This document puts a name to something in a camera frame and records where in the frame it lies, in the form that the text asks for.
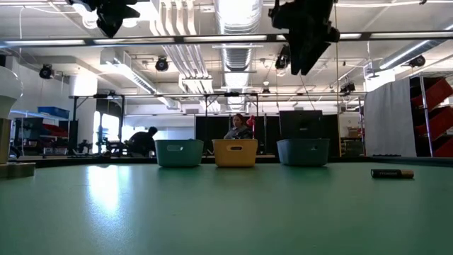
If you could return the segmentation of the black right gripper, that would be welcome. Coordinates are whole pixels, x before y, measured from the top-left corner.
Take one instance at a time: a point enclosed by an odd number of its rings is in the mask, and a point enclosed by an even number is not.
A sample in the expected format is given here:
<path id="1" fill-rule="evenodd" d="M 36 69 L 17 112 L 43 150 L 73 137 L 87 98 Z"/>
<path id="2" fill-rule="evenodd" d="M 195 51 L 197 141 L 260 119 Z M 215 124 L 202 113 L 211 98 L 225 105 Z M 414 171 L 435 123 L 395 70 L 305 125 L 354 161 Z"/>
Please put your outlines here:
<path id="1" fill-rule="evenodd" d="M 336 0 L 293 0 L 281 4 L 275 0 L 269 9 L 272 27 L 288 30 L 285 39 L 291 46 L 291 74 L 306 76 L 330 43 L 340 40 L 340 31 L 330 20 L 335 3 Z M 312 48 L 305 53 L 305 47 Z"/>

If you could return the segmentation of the red bin shelving rack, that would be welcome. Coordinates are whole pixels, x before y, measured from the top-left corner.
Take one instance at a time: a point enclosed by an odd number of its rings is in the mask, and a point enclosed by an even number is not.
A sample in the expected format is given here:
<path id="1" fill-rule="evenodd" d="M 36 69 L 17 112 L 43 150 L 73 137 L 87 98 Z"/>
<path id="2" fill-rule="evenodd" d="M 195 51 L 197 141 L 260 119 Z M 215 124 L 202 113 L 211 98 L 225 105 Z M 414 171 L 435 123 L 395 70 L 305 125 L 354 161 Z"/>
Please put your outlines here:
<path id="1" fill-rule="evenodd" d="M 419 157 L 453 158 L 453 106 L 441 103 L 453 96 L 453 86 L 442 77 L 410 79 L 410 100 Z"/>

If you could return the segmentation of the orange plastic bin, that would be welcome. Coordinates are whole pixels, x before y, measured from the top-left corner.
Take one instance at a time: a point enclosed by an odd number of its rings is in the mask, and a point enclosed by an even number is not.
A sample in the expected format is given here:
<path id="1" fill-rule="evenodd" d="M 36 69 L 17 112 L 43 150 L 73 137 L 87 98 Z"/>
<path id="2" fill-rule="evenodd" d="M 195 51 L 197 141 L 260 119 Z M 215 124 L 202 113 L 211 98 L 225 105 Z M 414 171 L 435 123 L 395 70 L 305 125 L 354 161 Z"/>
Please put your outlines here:
<path id="1" fill-rule="evenodd" d="M 255 139 L 213 140 L 215 164 L 218 167 L 253 167 L 258 141 Z"/>

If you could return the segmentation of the teal plastic bin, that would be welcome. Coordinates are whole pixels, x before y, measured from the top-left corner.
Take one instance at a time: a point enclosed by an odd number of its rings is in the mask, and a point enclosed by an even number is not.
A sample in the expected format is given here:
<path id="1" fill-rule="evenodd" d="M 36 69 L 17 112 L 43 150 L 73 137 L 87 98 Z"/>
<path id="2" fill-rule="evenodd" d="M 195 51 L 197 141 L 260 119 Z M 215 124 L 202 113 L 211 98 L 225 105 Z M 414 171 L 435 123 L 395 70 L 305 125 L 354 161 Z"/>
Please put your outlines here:
<path id="1" fill-rule="evenodd" d="M 165 168 L 195 167 L 202 161 L 201 140 L 156 140 L 157 164 Z"/>

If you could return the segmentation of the brass lamp with white bulb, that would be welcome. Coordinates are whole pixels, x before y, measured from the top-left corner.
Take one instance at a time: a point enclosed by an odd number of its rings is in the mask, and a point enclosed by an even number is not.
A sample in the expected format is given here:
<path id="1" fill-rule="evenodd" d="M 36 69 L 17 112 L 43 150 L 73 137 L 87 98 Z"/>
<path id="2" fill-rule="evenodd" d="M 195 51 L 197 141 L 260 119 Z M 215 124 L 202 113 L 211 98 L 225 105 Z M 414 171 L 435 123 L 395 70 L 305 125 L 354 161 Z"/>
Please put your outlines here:
<path id="1" fill-rule="evenodd" d="M 14 103 L 23 95 L 23 83 L 10 69 L 0 66 L 0 179 L 35 175 L 34 163 L 9 163 L 11 120 Z"/>

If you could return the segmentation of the black monitor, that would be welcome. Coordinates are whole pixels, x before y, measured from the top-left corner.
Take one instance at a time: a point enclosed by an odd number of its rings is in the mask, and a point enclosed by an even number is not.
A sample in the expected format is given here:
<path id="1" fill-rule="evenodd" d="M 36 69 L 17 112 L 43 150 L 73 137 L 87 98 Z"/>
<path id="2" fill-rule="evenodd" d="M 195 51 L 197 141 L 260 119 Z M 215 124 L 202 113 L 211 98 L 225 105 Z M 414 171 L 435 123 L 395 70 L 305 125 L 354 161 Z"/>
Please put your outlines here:
<path id="1" fill-rule="evenodd" d="M 317 139 L 322 136 L 321 110 L 284 110 L 279 112 L 282 139 Z"/>

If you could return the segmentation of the black aluminium table frame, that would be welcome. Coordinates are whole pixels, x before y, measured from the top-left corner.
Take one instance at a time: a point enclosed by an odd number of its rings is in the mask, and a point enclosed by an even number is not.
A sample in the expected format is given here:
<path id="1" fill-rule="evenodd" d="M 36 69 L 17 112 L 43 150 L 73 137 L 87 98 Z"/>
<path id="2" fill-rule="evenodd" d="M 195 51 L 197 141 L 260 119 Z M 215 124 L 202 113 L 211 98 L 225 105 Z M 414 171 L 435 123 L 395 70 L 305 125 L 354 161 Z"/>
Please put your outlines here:
<path id="1" fill-rule="evenodd" d="M 9 163 L 35 163 L 37 168 L 54 166 L 98 165 L 98 164 L 156 164 L 156 159 L 149 158 L 107 158 L 107 157 L 20 157 L 13 158 Z M 328 163 L 383 163 L 420 166 L 439 166 L 453 168 L 453 158 L 431 157 L 332 157 Z"/>

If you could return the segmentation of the red hanging object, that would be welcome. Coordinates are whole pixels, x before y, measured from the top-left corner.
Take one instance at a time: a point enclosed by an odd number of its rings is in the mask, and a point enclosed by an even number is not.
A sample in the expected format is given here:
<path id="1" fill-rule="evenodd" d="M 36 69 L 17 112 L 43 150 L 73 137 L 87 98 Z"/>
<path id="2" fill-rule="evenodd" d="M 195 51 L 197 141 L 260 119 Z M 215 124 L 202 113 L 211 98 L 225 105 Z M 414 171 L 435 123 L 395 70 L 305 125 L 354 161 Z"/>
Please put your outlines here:
<path id="1" fill-rule="evenodd" d="M 251 131 L 252 138 L 255 138 L 255 127 L 256 127 L 256 120 L 255 116 L 251 115 L 249 119 L 246 121 L 247 126 L 249 127 Z"/>

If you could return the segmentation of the grey plastic bin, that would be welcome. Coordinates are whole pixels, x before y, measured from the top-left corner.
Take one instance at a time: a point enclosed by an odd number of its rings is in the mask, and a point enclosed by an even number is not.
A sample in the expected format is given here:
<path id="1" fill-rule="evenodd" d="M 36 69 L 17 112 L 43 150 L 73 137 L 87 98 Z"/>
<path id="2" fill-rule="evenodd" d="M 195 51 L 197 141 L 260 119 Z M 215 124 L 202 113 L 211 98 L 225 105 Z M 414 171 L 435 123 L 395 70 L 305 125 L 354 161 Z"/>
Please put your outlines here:
<path id="1" fill-rule="evenodd" d="M 288 166 L 324 166 L 328 162 L 329 144 L 329 139 L 280 140 L 278 157 Z"/>

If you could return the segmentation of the green table mat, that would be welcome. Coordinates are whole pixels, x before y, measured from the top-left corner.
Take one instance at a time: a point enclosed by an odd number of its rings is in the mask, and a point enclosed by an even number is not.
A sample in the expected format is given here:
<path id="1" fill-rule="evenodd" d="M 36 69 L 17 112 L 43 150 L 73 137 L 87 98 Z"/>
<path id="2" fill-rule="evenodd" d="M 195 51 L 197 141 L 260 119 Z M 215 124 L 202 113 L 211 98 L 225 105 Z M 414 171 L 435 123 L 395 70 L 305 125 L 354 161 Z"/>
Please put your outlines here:
<path id="1" fill-rule="evenodd" d="M 453 167 L 65 166 L 0 181 L 0 255 L 453 255 Z"/>

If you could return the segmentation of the white ceiling duct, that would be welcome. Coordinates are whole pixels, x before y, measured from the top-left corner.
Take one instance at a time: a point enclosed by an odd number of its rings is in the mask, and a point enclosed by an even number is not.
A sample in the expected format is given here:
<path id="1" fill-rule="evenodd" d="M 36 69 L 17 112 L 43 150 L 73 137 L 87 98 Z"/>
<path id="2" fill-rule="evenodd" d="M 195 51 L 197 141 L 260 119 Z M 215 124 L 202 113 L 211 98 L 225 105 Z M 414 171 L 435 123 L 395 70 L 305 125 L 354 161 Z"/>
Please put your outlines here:
<path id="1" fill-rule="evenodd" d="M 137 0 L 137 3 L 134 5 L 130 5 L 131 8 L 135 9 L 136 11 L 140 12 L 139 18 L 126 18 L 123 20 L 122 27 L 125 27 L 127 23 L 131 23 L 133 21 L 143 21 L 145 18 L 144 10 L 151 4 L 150 1 L 140 1 Z M 95 13 L 85 12 L 85 10 L 79 10 L 78 8 L 72 8 L 81 15 L 82 21 L 84 26 L 88 29 L 98 28 L 97 20 L 98 17 Z M 148 94 L 160 94 L 161 91 L 148 79 L 144 76 L 139 74 L 137 70 L 134 69 L 132 66 L 132 58 L 126 52 L 122 53 L 121 55 L 114 55 L 113 50 L 104 50 L 101 52 L 101 64 L 105 64 L 108 66 L 109 69 L 113 73 L 118 73 L 123 75 L 126 79 L 129 79 L 131 82 L 135 83 L 139 88 L 143 91 L 147 92 Z"/>

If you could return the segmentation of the person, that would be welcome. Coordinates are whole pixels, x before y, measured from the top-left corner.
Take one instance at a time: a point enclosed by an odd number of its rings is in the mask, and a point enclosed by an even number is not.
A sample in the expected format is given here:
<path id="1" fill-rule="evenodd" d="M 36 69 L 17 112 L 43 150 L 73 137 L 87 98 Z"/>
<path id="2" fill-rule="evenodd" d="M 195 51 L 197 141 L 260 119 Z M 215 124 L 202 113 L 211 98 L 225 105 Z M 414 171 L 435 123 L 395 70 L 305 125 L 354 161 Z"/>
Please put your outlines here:
<path id="1" fill-rule="evenodd" d="M 250 127 L 247 125 L 245 118 L 242 114 L 237 113 L 233 117 L 233 127 L 225 134 L 224 139 L 235 140 L 235 139 L 252 139 L 253 133 Z"/>
<path id="2" fill-rule="evenodd" d="M 127 151 L 133 157 L 150 157 L 156 151 L 154 136 L 157 132 L 156 127 L 150 127 L 146 132 L 136 132 L 125 142 Z"/>

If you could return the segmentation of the overhead rig light bar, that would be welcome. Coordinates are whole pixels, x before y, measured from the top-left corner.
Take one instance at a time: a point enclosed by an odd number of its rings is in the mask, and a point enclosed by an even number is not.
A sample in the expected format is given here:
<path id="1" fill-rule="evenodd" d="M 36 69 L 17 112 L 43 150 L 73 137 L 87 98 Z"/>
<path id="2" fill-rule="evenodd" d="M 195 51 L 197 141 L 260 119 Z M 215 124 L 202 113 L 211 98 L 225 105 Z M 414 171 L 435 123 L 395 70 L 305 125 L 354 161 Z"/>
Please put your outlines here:
<path id="1" fill-rule="evenodd" d="M 453 40 L 453 30 L 342 33 L 339 39 L 339 41 L 341 42 L 359 42 L 371 40 Z M 0 48 L 127 47 L 173 44 L 283 43 L 284 41 L 286 41 L 284 34 L 174 35 L 131 38 L 0 40 Z"/>

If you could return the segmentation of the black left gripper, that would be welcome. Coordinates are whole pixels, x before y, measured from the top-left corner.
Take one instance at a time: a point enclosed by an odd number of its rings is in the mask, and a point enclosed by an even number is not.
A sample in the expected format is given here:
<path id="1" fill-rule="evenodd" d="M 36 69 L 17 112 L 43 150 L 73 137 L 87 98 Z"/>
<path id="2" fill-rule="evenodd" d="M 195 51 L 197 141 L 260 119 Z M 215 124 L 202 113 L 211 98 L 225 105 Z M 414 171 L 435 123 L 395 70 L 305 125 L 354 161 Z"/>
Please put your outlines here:
<path id="1" fill-rule="evenodd" d="M 124 19 L 140 17 L 140 12 L 130 7 L 137 0 L 67 0 L 67 3 L 79 10 L 95 13 L 98 28 L 108 38 L 115 36 Z"/>

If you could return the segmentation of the black partition panel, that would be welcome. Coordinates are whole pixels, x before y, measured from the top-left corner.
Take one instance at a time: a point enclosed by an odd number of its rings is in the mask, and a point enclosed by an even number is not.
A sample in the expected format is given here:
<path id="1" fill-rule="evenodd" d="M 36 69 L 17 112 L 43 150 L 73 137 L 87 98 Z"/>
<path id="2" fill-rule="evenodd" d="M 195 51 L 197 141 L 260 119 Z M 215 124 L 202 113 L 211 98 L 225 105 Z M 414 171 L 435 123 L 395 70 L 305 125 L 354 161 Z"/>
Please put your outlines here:
<path id="1" fill-rule="evenodd" d="M 213 152 L 212 140 L 223 139 L 233 128 L 233 115 L 209 115 L 195 117 L 195 138 L 204 142 L 204 150 Z M 277 154 L 277 141 L 281 140 L 280 118 L 259 115 L 251 127 L 258 141 L 257 154 Z"/>

